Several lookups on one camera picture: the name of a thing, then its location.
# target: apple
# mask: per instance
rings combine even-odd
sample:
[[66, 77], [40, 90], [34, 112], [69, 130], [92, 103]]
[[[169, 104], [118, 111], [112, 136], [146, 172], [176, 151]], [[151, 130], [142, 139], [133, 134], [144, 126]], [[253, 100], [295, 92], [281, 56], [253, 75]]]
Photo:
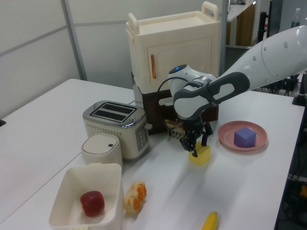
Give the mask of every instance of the apple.
[[99, 215], [105, 209], [105, 200], [99, 191], [90, 191], [80, 197], [83, 213], [87, 217]]

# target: yellow banana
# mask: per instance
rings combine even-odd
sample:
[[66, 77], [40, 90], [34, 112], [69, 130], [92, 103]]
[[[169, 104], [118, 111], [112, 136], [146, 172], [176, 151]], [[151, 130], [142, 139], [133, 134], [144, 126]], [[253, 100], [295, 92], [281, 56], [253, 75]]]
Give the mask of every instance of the yellow banana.
[[217, 212], [212, 212], [207, 216], [201, 230], [216, 230], [218, 225]]

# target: toaster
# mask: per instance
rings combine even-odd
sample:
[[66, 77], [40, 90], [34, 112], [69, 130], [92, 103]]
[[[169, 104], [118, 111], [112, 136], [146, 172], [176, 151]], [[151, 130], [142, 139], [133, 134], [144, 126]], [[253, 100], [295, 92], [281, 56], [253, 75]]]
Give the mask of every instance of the toaster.
[[119, 138], [122, 158], [135, 160], [149, 147], [145, 111], [137, 106], [100, 101], [83, 113], [87, 136], [108, 133]]

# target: plate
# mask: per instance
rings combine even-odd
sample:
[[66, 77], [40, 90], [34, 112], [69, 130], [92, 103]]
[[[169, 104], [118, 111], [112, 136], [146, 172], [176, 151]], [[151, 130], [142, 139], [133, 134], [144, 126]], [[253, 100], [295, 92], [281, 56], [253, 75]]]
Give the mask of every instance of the plate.
[[[256, 145], [254, 147], [241, 148], [234, 144], [235, 132], [243, 127], [256, 132]], [[231, 121], [223, 124], [218, 131], [218, 136], [224, 145], [240, 151], [257, 150], [265, 144], [268, 138], [267, 132], [261, 126], [248, 121]]]

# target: orange handle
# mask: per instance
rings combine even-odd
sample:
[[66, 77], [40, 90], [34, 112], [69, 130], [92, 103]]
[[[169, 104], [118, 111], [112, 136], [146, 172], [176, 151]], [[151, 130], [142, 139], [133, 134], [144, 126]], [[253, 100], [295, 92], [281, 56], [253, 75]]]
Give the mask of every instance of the orange handle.
[[154, 55], [151, 54], [150, 57], [152, 59], [153, 79], [155, 79], [156, 78], [156, 74], [155, 74]]

